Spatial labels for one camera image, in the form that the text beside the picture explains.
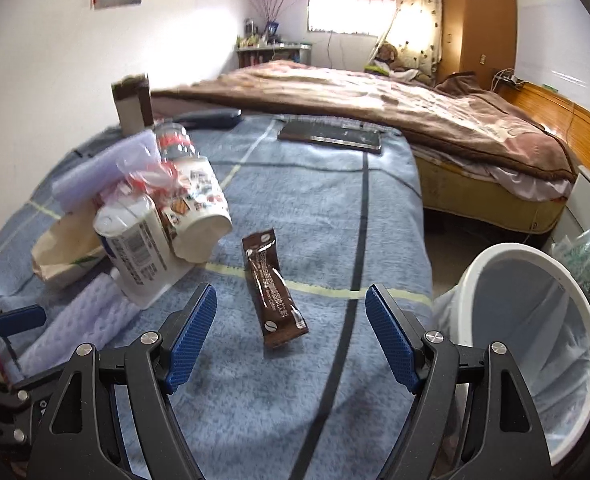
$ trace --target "green plastic bag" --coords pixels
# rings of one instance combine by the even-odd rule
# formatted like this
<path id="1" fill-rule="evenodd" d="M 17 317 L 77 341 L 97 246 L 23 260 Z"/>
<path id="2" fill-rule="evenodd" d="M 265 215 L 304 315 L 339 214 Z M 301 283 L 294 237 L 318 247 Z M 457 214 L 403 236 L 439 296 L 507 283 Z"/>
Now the green plastic bag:
<path id="1" fill-rule="evenodd" d="M 575 240 L 568 236 L 558 244 L 553 244 L 551 256 L 571 273 L 573 279 L 588 296 L 590 289 L 590 230 L 579 235 Z"/>

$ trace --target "paper bag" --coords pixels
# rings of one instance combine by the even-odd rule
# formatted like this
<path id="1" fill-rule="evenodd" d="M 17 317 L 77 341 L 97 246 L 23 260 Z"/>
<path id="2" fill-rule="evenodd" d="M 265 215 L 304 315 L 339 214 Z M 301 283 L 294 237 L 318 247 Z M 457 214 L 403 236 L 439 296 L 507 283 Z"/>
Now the paper bag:
<path id="1" fill-rule="evenodd" d="M 32 248 L 32 270 L 55 288 L 75 282 L 106 255 L 92 228 L 96 209 L 91 204 L 69 213 L 41 235 Z"/>

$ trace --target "purple cloth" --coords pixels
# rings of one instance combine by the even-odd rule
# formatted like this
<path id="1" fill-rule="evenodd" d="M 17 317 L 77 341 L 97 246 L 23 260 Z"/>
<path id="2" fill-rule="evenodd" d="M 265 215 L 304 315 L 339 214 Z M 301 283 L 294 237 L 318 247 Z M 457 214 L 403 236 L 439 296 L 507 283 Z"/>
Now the purple cloth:
<path id="1" fill-rule="evenodd" d="M 124 179 L 118 164 L 131 171 L 145 170 L 161 157 L 152 130 L 126 137 L 53 181 L 52 195 L 70 213 L 100 191 Z"/>
<path id="2" fill-rule="evenodd" d="M 20 373 L 30 377 L 60 365 L 81 343 L 103 348 L 138 312 L 110 276 L 99 274 L 22 354 Z"/>

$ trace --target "wooden headboard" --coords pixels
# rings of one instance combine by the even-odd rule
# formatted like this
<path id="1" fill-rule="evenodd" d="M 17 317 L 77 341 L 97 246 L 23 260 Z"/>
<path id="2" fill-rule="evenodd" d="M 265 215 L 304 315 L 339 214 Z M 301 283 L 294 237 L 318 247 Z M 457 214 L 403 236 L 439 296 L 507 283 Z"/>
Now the wooden headboard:
<path id="1" fill-rule="evenodd" d="M 524 83 L 520 89 L 501 84 L 498 91 L 509 103 L 565 140 L 590 169 L 590 112 L 586 108 L 533 83 Z"/>

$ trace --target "floor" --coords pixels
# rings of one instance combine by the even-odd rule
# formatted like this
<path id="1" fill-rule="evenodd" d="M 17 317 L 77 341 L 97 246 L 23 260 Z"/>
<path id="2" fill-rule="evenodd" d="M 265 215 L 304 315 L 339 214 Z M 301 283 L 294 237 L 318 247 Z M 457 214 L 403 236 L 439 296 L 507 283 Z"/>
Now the floor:
<path id="1" fill-rule="evenodd" d="M 457 285 L 461 275 L 484 249 L 500 240 L 473 231 L 475 225 L 452 216 L 430 218 L 425 227 L 425 243 L 432 266 L 432 294 L 438 298 Z"/>

